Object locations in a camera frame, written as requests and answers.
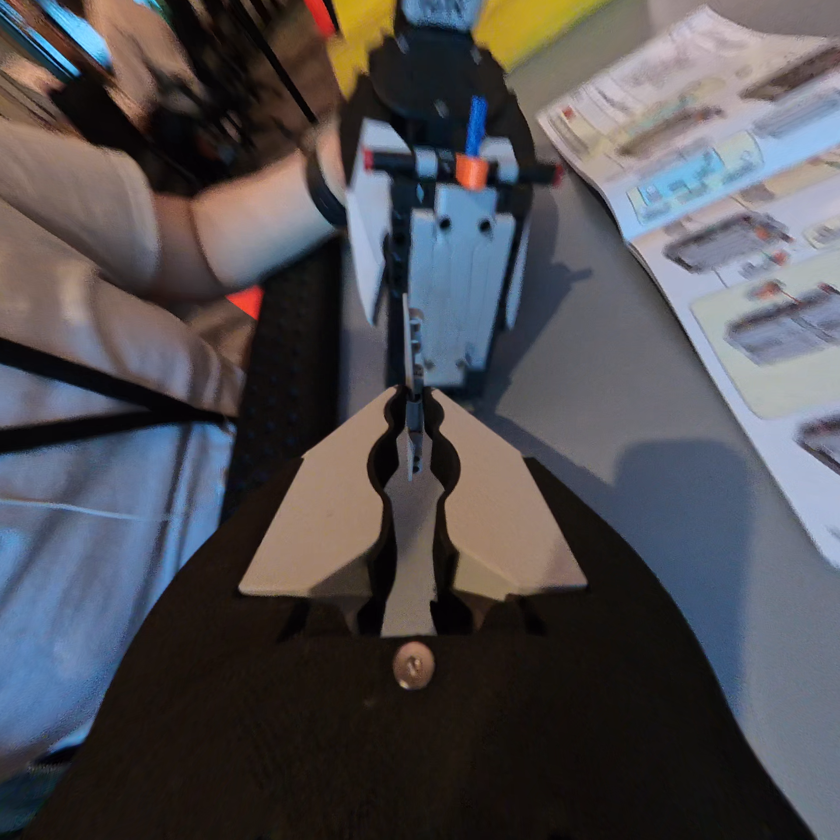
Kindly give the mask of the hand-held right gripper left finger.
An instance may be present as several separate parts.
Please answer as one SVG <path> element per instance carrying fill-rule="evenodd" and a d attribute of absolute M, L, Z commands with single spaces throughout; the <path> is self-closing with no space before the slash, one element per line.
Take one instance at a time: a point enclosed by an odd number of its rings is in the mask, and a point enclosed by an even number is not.
<path fill-rule="evenodd" d="M 381 635 L 396 577 L 386 487 L 400 465 L 402 431 L 403 389 L 394 386 L 305 453 L 240 594 L 355 607 L 358 632 Z"/>

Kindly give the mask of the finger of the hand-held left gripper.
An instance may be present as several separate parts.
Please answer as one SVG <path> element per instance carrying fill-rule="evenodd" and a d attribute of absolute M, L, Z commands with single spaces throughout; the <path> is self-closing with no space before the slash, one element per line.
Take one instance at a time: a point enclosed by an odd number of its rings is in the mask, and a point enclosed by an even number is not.
<path fill-rule="evenodd" d="M 510 284 L 507 292 L 505 307 L 505 327 L 512 330 L 518 318 L 518 312 L 522 299 L 522 286 L 524 272 L 527 264 L 529 238 L 531 233 L 532 217 L 529 215 L 524 220 L 516 259 L 513 264 Z"/>
<path fill-rule="evenodd" d="M 389 123 L 362 120 L 347 192 L 353 269 L 364 314 L 375 322 L 382 303 L 393 325 L 410 321 L 413 231 L 422 209 L 421 151 L 408 145 Z"/>

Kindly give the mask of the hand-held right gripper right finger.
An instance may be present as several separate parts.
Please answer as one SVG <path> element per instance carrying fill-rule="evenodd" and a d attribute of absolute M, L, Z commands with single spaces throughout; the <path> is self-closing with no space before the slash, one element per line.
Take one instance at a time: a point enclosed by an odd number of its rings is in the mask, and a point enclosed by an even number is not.
<path fill-rule="evenodd" d="M 585 574 L 526 459 L 438 389 L 423 396 L 437 499 L 430 603 L 438 635 L 468 635 L 476 604 L 583 591 Z"/>

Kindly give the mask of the grey toy brick model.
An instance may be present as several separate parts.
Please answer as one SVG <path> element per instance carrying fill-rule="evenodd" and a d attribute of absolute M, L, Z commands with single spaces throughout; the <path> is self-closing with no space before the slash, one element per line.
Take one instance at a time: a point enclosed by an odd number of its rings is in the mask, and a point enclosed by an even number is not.
<path fill-rule="evenodd" d="M 559 186 L 564 173 L 546 161 L 518 164 L 509 141 L 485 139 L 483 101 L 473 106 L 467 151 L 456 155 L 453 176 L 444 173 L 442 153 L 419 149 L 422 209 L 413 231 L 422 247 L 414 251 L 411 288 L 411 307 L 423 313 L 425 386 L 470 396 L 482 391 L 506 330 L 512 268 L 534 191 Z M 403 327 L 391 323 L 386 303 L 375 322 L 365 317 L 375 325 L 380 316 L 385 384 L 404 385 Z"/>

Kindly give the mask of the thin grey brick beam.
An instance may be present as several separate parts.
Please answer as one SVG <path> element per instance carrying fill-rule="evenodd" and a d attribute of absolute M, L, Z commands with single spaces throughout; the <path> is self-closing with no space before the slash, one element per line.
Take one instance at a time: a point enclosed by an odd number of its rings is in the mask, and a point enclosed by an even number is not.
<path fill-rule="evenodd" d="M 425 363 L 422 329 L 424 315 L 420 310 L 411 307 L 407 292 L 402 294 L 402 315 L 407 478 L 412 481 L 423 466 Z"/>

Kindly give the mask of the grey desk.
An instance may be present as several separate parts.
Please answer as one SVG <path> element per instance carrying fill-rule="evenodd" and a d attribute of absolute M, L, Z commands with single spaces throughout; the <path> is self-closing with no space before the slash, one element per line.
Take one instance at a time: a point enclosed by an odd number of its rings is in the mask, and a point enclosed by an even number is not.
<path fill-rule="evenodd" d="M 534 206 L 518 321 L 476 413 L 641 555 L 767 771 L 838 838 L 838 569 L 590 188 L 570 172 Z"/>

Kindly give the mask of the black wristband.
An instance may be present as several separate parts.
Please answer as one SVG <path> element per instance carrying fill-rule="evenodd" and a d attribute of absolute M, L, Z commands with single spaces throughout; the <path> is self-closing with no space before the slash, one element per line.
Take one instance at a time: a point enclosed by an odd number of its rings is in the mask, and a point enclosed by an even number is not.
<path fill-rule="evenodd" d="M 346 228 L 347 176 L 337 131 L 322 133 L 313 141 L 306 154 L 304 172 L 314 206 L 333 227 Z"/>

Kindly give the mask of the yellow plastic bin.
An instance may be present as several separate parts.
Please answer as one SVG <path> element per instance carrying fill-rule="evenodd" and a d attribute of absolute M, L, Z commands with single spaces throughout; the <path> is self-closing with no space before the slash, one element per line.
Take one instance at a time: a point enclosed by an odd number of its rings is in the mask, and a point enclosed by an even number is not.
<path fill-rule="evenodd" d="M 505 71 L 519 66 L 560 35 L 607 5 L 607 1 L 485 2 L 473 39 L 487 48 Z M 332 2 L 335 24 L 326 38 L 333 75 L 344 96 L 367 71 L 369 52 L 393 33 L 396 2 Z"/>

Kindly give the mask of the black studded panel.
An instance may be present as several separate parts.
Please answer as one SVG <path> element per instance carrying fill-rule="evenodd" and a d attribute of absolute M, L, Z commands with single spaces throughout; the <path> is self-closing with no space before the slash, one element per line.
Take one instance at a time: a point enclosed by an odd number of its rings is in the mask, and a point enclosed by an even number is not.
<path fill-rule="evenodd" d="M 342 246 L 331 239 L 270 276 L 250 345 L 220 523 L 336 427 Z"/>

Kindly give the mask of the open instruction booklet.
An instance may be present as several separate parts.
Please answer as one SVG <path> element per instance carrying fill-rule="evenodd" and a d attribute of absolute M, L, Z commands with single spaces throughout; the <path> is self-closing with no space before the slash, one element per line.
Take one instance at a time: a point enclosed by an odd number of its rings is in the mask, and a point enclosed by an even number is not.
<path fill-rule="evenodd" d="M 538 121 L 838 568 L 838 37 L 703 5 Z"/>

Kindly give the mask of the person's white shirt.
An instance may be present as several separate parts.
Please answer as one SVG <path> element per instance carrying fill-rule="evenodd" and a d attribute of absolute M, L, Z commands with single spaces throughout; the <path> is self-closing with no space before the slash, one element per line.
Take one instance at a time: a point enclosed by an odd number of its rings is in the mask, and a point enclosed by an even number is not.
<path fill-rule="evenodd" d="M 2 339 L 233 417 L 226 300 L 145 300 L 152 193 L 127 155 L 2 120 Z M 87 735 L 146 614 L 215 530 L 233 428 L 156 424 L 2 454 L 2 781 Z"/>

